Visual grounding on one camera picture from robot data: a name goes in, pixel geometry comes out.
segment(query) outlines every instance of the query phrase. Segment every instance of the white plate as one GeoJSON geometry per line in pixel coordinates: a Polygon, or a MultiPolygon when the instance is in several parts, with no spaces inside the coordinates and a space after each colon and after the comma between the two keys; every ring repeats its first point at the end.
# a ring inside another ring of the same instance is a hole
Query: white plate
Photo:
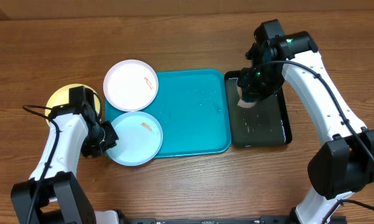
{"type": "Polygon", "coordinates": [[[159,82],[155,71],[139,60],[114,65],[104,79],[108,102],[121,111],[139,111],[155,99],[159,82]]]}
{"type": "Polygon", "coordinates": [[[152,115],[135,111],[124,113],[112,121],[119,140],[106,151],[115,162],[138,166],[150,161],[163,142],[162,127],[152,115]]]}

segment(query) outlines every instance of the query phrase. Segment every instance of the food residue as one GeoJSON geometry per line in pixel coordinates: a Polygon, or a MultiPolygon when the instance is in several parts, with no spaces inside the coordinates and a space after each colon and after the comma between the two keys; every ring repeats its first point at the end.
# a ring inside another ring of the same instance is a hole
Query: food residue
{"type": "Polygon", "coordinates": [[[149,86],[150,89],[154,89],[154,87],[152,86],[151,82],[149,81],[149,79],[147,77],[144,78],[145,79],[145,82],[147,83],[147,85],[149,86]]]}
{"type": "Polygon", "coordinates": [[[147,123],[142,122],[141,125],[142,125],[144,128],[148,129],[148,130],[149,130],[150,132],[152,132],[153,134],[155,134],[155,133],[152,131],[152,128],[150,127],[150,125],[148,125],[147,123]]]}

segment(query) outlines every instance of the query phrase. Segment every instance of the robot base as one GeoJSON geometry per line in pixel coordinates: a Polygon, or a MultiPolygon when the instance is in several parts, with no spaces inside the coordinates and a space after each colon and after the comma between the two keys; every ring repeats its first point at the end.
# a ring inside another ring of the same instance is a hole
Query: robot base
{"type": "MultiPolygon", "coordinates": [[[[129,224],[295,224],[289,221],[289,216],[262,216],[250,219],[185,219],[185,220],[156,220],[154,218],[136,218],[128,220],[129,224]]],[[[345,217],[331,218],[331,224],[347,224],[345,217]]]]}

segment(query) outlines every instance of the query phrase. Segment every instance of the wooden table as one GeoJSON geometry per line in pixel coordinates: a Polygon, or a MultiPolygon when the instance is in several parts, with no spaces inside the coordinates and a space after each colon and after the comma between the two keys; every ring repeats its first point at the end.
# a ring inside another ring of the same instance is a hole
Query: wooden table
{"type": "MultiPolygon", "coordinates": [[[[17,223],[11,188],[35,169],[49,131],[23,104],[45,105],[69,83],[87,84],[103,96],[106,72],[128,58],[157,71],[248,67],[244,53],[254,29],[274,18],[287,34],[311,34],[346,102],[373,129],[374,11],[0,21],[0,223],[17,223]]],[[[140,168],[81,157],[78,181],[95,210],[118,208],[131,218],[287,215],[311,186],[307,164],[320,146],[300,99],[288,84],[284,92],[293,134],[287,147],[231,147],[140,168]]],[[[374,184],[353,199],[374,205],[374,184]]],[[[374,212],[355,205],[337,214],[374,223],[374,212]]]]}

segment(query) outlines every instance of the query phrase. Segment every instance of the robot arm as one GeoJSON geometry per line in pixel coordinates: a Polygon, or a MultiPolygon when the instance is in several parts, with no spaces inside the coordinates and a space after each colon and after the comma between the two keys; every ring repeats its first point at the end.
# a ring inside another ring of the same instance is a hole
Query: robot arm
{"type": "Polygon", "coordinates": [[[321,149],[308,165],[312,187],[290,214],[290,223],[321,223],[340,199],[374,181],[374,166],[344,124],[329,92],[318,78],[301,67],[271,61],[290,60],[320,74],[335,95],[353,130],[374,155],[374,130],[369,131],[337,91],[322,63],[318,47],[307,32],[286,35],[278,20],[255,30],[256,43],[246,53],[253,66],[240,72],[237,85],[247,103],[265,100],[287,81],[296,90],[314,122],[321,149]]]}
{"type": "MultiPolygon", "coordinates": [[[[347,106],[336,89],[336,86],[325,70],[319,52],[314,53],[311,50],[301,52],[295,54],[295,57],[291,61],[305,65],[321,75],[332,89],[339,105],[342,107],[356,133],[361,133],[363,129],[367,128],[347,106]]],[[[316,127],[321,146],[325,142],[333,140],[336,134],[339,134],[343,138],[351,135],[346,125],[343,124],[342,118],[339,116],[339,112],[333,104],[330,95],[317,78],[300,67],[290,64],[284,65],[282,76],[295,89],[303,105],[306,107],[316,127]]]]}
{"type": "MultiPolygon", "coordinates": [[[[337,91],[325,70],[319,52],[314,53],[311,50],[302,52],[296,54],[295,58],[291,59],[291,61],[305,65],[321,74],[321,77],[331,87],[332,92],[345,111],[346,117],[356,133],[361,133],[363,129],[367,128],[347,106],[339,91],[337,91]]],[[[339,116],[339,112],[332,103],[327,90],[317,78],[300,67],[290,64],[284,65],[282,75],[285,81],[295,89],[302,100],[303,105],[316,127],[321,146],[328,141],[333,141],[335,135],[340,135],[342,138],[351,135],[346,125],[343,124],[342,118],[339,116]]],[[[325,196],[319,195],[316,190],[311,187],[303,202],[296,207],[296,218],[302,224],[320,223],[338,200],[349,198],[353,194],[352,191],[348,191],[327,200],[325,196]]]]}
{"type": "Polygon", "coordinates": [[[20,223],[118,223],[114,211],[95,212],[76,180],[79,155],[100,156],[116,145],[118,136],[109,121],[100,124],[95,112],[94,93],[84,86],[69,89],[69,103],[54,106],[49,119],[57,123],[60,134],[53,149],[57,130],[50,122],[50,133],[43,155],[27,182],[15,184],[11,200],[20,223]],[[49,169],[42,178],[49,155],[54,151],[49,169]],[[35,203],[32,196],[41,184],[35,203]],[[40,208],[58,201],[60,210],[43,213],[40,208]]]}
{"type": "MultiPolygon", "coordinates": [[[[73,172],[76,176],[77,164],[80,151],[88,134],[88,127],[83,116],[80,114],[64,114],[54,119],[58,124],[61,133],[55,150],[50,169],[45,175],[45,179],[55,177],[59,172],[73,172]]],[[[55,139],[55,126],[50,123],[50,134],[44,147],[44,152],[36,169],[29,179],[39,180],[43,173],[44,164],[49,158],[55,139]]]]}

